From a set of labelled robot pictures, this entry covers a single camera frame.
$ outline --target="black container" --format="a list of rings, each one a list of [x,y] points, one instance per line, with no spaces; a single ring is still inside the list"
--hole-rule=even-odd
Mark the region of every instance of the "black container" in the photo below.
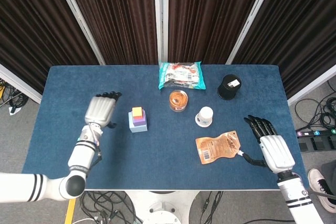
[[[220,98],[231,100],[236,96],[236,93],[241,86],[241,80],[237,76],[228,74],[223,78],[222,83],[217,89],[217,93]]]

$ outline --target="blue felt surface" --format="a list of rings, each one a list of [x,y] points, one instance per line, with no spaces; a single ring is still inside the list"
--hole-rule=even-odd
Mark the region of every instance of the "blue felt surface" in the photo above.
[[[225,190],[277,189],[277,176],[251,166],[241,156],[202,165],[195,139],[236,130],[242,151],[255,159],[262,153],[243,117],[270,120],[284,137],[296,161],[294,171],[308,181],[278,67],[262,65],[203,65],[206,90],[183,89],[189,102],[184,112],[169,107],[174,88],[158,90],[158,66],[57,66],[49,72],[23,173],[49,178],[67,176],[67,160],[85,124],[90,99],[97,93],[120,91],[112,121],[104,129],[103,160],[88,177],[88,189]],[[236,98],[217,95],[223,76],[242,80]],[[142,106],[148,131],[131,133],[128,112]],[[214,110],[213,123],[201,128],[195,115],[203,106]]]

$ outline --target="person's foot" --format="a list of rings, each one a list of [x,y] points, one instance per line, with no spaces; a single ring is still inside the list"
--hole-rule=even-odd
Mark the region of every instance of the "person's foot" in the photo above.
[[[327,185],[324,176],[317,169],[312,169],[308,173],[308,180],[310,187],[319,193],[325,193],[333,195],[329,186]],[[317,196],[322,204],[322,206],[332,213],[336,213],[336,200],[329,199],[327,197]]]

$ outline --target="white robotic arm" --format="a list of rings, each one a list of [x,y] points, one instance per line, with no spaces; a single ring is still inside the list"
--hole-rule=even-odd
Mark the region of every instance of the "white robotic arm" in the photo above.
[[[0,202],[27,202],[45,198],[67,200],[79,197],[85,189],[87,175],[101,160],[99,140],[102,128],[110,123],[114,106],[121,93],[97,94],[91,99],[85,115],[85,125],[68,161],[67,177],[49,179],[42,174],[0,173]],[[95,152],[98,159],[92,163]]]
[[[250,125],[263,152],[265,161],[255,161],[245,153],[241,153],[249,163],[268,167],[278,175],[278,186],[286,204],[297,224],[323,224],[311,201],[301,178],[292,172],[295,161],[290,150],[278,135],[273,125],[266,119],[249,115],[244,120]]]

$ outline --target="brown curtain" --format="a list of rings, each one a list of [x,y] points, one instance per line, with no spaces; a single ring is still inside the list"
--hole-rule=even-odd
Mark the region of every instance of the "brown curtain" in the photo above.
[[[154,0],[76,0],[106,64],[157,64]]]
[[[255,0],[169,0],[170,62],[225,63]]]
[[[336,0],[265,0],[234,64],[275,64],[291,97],[336,64]]]
[[[42,93],[53,65],[97,59],[65,0],[1,0],[0,63]]]

